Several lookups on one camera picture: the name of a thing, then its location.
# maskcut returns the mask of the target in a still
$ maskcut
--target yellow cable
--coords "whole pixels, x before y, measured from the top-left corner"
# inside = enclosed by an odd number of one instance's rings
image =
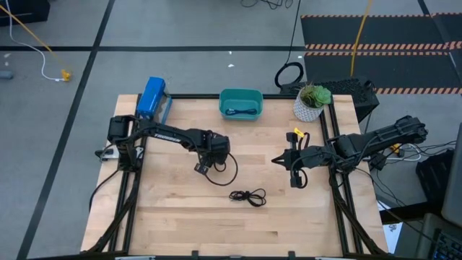
[[[64,67],[64,68],[67,68],[67,66],[65,65],[65,63],[56,55],[56,53],[54,53],[50,47],[48,47],[39,37],[37,37],[31,30],[29,30],[29,28],[27,28],[27,26],[25,26],[19,19],[17,19],[12,13],[8,12],[8,10],[6,10],[1,4],[0,4],[0,9],[7,13],[11,18],[13,18],[17,23],[19,23],[23,28],[24,30],[26,30],[29,34],[31,34],[34,39],[37,40],[37,42],[39,42],[43,47],[45,47],[52,55],[53,57]],[[69,81],[69,78],[71,76],[71,70],[68,69],[69,72],[67,72],[66,70],[61,70],[61,73],[63,75],[63,78],[64,78],[64,81]]]
[[[353,77],[354,57],[356,57],[356,50],[358,48],[359,37],[361,36],[362,28],[364,27],[364,23],[366,22],[366,18],[367,18],[368,14],[369,14],[371,6],[372,6],[372,0],[369,0],[369,2],[367,3],[366,12],[365,12],[364,16],[362,17],[361,26],[359,26],[359,32],[358,32],[358,35],[356,36],[356,42],[354,43],[354,46],[353,46],[352,67],[351,67],[350,72],[349,72],[350,77]]]

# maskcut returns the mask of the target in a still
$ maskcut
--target wooden table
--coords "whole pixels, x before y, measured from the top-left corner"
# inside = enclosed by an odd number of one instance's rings
[[[351,96],[334,96],[342,134],[359,133]],[[141,177],[130,254],[202,256],[341,256],[328,170],[307,170],[307,188],[290,188],[289,172],[271,159],[289,147],[285,134],[295,127],[311,134],[311,145],[323,145],[319,119],[298,121],[293,100],[264,100],[256,122],[225,121],[218,100],[174,99],[167,124],[183,129],[211,129],[227,135],[239,174],[226,187],[214,186],[193,170],[195,153],[180,145],[149,138]],[[116,115],[133,114],[136,95],[121,95]],[[329,135],[333,136],[326,113]],[[227,182],[235,171],[231,159],[224,173],[210,170],[210,178]],[[361,169],[368,171],[367,164]],[[98,182],[116,169],[116,161],[104,162]],[[103,186],[95,196],[82,243],[90,248],[114,217],[122,174]],[[386,250],[378,206],[371,180],[359,171],[350,175],[357,218],[372,239]],[[230,201],[234,190],[266,189],[266,206],[254,208],[246,201]],[[348,221],[350,251],[354,252]],[[118,248],[121,248],[121,235]]]

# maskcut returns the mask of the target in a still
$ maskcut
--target black floor mat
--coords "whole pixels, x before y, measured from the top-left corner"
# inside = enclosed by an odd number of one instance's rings
[[[303,15],[302,31],[308,49],[351,49],[362,16]],[[429,15],[369,16],[358,49],[442,50],[443,39]]]
[[[351,61],[350,52],[307,52],[307,81],[348,77]],[[372,80],[383,94],[448,94],[461,87],[447,52],[359,52],[353,76]]]
[[[433,19],[442,30],[445,42],[462,41],[462,14],[434,14]]]

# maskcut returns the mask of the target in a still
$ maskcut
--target white cable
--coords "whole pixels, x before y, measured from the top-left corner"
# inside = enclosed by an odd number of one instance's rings
[[[5,0],[5,2],[6,2],[6,8],[8,9],[8,12],[11,14],[12,11],[9,9],[9,2],[8,2],[8,0]],[[46,79],[54,80],[54,81],[56,81],[56,82],[64,81],[64,79],[62,79],[62,78],[61,78],[61,79],[51,78],[51,77],[48,77],[48,76],[45,75],[45,73],[43,72],[43,70],[45,70],[46,59],[45,59],[45,54],[43,54],[42,51],[40,51],[40,50],[38,50],[37,48],[34,48],[34,47],[32,47],[31,45],[28,45],[28,44],[26,44],[26,43],[20,43],[20,42],[18,42],[17,40],[15,40],[15,39],[13,38],[13,19],[12,19],[11,16],[9,16],[9,37],[10,37],[15,43],[20,44],[20,45],[22,45],[22,46],[27,46],[27,47],[33,49],[34,51],[37,51],[38,53],[42,54],[42,57],[43,57],[42,76],[44,76]]]
[[[419,155],[418,158],[415,158],[415,159],[406,159],[406,158],[387,158],[387,160],[403,160],[403,161],[407,161],[407,162],[416,162],[418,160],[420,160],[420,158],[422,158],[422,156],[420,155],[421,151],[419,148],[417,148],[417,146],[413,145],[413,144],[407,144],[409,145],[411,148],[413,148],[414,150],[416,150],[416,155]]]

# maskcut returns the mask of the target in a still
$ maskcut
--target orange striped mat edge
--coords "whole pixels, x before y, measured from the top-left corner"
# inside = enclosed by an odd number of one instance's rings
[[[377,94],[462,94],[462,87],[399,87],[377,88]]]
[[[345,50],[352,51],[353,43],[340,44],[340,43],[324,43],[324,44],[307,44],[307,50]],[[360,43],[357,50],[367,51],[447,51],[462,48],[462,41],[452,41],[449,43]]]
[[[437,15],[459,15],[460,12],[436,12],[432,14],[370,14],[367,17],[434,17]],[[301,19],[306,18],[318,18],[318,17],[338,17],[338,18],[350,18],[350,17],[363,17],[363,14],[302,14]]]
[[[351,56],[352,52],[346,51],[308,51],[305,56]],[[442,51],[376,51],[376,52],[356,52],[357,56],[447,56],[447,52]]]

